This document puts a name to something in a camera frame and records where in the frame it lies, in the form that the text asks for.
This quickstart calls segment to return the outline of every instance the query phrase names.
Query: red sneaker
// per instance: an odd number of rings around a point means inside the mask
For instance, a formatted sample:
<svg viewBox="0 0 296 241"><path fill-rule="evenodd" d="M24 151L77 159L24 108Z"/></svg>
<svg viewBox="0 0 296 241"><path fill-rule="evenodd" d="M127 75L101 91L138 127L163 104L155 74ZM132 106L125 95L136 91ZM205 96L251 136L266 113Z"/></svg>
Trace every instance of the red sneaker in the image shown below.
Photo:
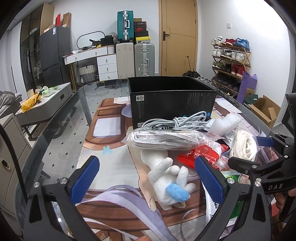
<svg viewBox="0 0 296 241"><path fill-rule="evenodd" d="M233 43L235 43L236 40L235 39L226 39L225 43L228 46L233 46Z"/></svg>
<svg viewBox="0 0 296 241"><path fill-rule="evenodd" d="M241 77L242 78L244 72L245 72L245 69L244 69L243 66L237 66L237 76L238 77Z"/></svg>
<svg viewBox="0 0 296 241"><path fill-rule="evenodd" d="M236 75L237 74L237 68L238 68L238 66L233 64L232 68L231 68L231 74Z"/></svg>

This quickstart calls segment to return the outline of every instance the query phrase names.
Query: drawer knob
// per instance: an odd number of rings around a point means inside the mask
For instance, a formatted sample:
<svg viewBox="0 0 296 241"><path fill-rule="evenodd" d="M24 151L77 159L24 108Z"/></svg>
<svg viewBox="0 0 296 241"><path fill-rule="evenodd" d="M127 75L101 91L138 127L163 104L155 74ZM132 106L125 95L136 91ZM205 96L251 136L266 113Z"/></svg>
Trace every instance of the drawer knob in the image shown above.
<svg viewBox="0 0 296 241"><path fill-rule="evenodd" d="M8 171L10 171L10 165L5 160L2 159L1 163Z"/></svg>

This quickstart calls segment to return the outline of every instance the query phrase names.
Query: blue pom-pom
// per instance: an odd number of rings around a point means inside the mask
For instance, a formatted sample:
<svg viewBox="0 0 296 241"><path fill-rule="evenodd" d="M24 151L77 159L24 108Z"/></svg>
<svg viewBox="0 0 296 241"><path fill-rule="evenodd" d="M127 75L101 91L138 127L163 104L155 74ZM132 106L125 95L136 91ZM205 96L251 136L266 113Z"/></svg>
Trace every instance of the blue pom-pom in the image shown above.
<svg viewBox="0 0 296 241"><path fill-rule="evenodd" d="M189 193L175 183L166 187L166 193L178 202L185 202L189 199Z"/></svg>

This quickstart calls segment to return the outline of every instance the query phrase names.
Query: white rope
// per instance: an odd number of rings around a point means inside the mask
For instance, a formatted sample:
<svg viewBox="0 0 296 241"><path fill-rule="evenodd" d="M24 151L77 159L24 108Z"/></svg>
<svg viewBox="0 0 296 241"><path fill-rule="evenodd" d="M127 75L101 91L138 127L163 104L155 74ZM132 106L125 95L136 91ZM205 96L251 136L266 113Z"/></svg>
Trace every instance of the white rope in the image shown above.
<svg viewBox="0 0 296 241"><path fill-rule="evenodd" d="M165 120L165 119L151 119L146 121L142 127L154 127L154 126L165 126L165 127L175 127L175 128L185 128L185 129L193 129L193 130L202 130L204 127L202 124L206 124L205 121L207 117L207 113L205 111L201 111L195 113L190 117L175 117L173 120Z"/></svg>
<svg viewBox="0 0 296 241"><path fill-rule="evenodd" d="M233 148L229 157L238 157L248 161L255 161L257 143L253 136L245 130L237 130Z"/></svg>

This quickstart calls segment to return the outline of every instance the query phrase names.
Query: refrigerator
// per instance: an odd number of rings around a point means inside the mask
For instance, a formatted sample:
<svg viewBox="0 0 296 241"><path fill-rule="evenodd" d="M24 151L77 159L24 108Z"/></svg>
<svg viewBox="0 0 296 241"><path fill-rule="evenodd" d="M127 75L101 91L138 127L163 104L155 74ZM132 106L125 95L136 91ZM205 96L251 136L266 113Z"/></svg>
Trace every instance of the refrigerator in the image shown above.
<svg viewBox="0 0 296 241"><path fill-rule="evenodd" d="M63 56L71 52L70 29L56 26L40 36L40 57L45 85L50 88L71 82Z"/></svg>

